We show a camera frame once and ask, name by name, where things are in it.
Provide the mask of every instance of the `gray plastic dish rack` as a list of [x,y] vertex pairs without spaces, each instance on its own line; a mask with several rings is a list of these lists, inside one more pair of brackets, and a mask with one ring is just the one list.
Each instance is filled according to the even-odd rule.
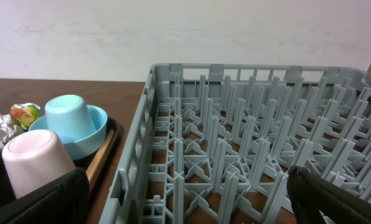
[[[192,71],[200,76],[184,78]],[[195,210],[218,223],[234,223],[235,210],[254,223],[275,223],[292,212],[286,171],[293,165],[371,203],[371,74],[154,65],[100,223],[179,224]],[[265,205],[256,208],[250,195]]]

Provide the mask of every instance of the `white wall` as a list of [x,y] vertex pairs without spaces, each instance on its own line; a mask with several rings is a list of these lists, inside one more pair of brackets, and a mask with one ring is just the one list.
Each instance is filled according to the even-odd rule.
[[0,0],[0,77],[144,81],[160,62],[371,62],[371,0]]

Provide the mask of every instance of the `brown table surface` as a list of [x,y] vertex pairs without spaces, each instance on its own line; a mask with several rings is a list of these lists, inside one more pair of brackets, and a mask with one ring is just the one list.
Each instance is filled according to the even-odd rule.
[[86,104],[104,108],[109,117],[122,124],[124,134],[99,177],[86,223],[99,222],[143,87],[144,83],[136,82],[0,79],[0,113],[8,113],[15,103],[32,102],[44,107],[56,96],[76,94]]

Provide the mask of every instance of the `wooden stick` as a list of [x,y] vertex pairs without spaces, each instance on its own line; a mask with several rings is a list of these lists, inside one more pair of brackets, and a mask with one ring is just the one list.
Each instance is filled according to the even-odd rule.
[[104,144],[99,148],[98,152],[94,156],[94,159],[91,161],[90,165],[86,170],[87,178],[89,181],[90,192],[93,191],[93,188],[96,184],[98,179],[98,175],[103,168],[105,160],[109,154],[109,150],[111,147],[108,147],[112,141],[115,131],[113,129],[110,130],[108,136],[106,137]]

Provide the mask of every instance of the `teal bowl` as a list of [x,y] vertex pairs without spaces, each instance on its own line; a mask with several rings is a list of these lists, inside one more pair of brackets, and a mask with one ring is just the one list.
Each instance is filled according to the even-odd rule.
[[[106,123],[108,121],[106,112],[92,105],[87,105],[87,110],[93,120],[96,131],[83,139],[64,143],[65,149],[74,161],[85,158],[96,152],[105,141]],[[45,115],[37,119],[30,126],[29,131],[37,129],[48,129]]]

